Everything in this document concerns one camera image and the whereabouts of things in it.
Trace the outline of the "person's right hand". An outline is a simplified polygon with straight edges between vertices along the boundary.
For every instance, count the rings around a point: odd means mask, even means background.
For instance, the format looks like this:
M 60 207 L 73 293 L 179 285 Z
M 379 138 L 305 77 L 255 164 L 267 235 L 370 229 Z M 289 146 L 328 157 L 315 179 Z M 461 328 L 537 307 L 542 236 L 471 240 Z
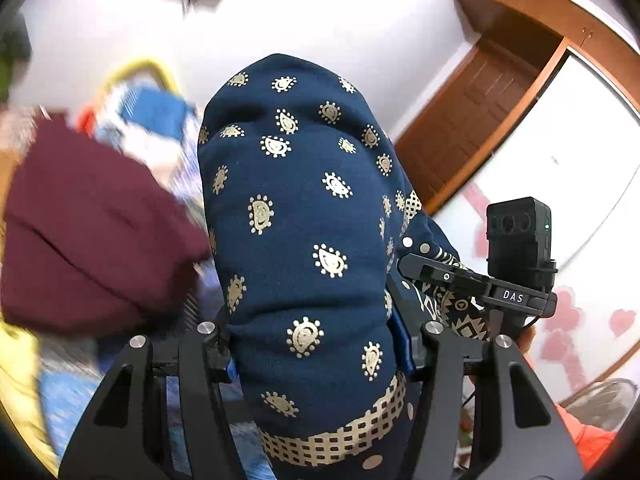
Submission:
M 527 326 L 525 330 L 522 330 L 518 335 L 518 348 L 521 354 L 526 360 L 529 359 L 529 350 L 532 348 L 533 341 L 536 336 L 536 326 Z

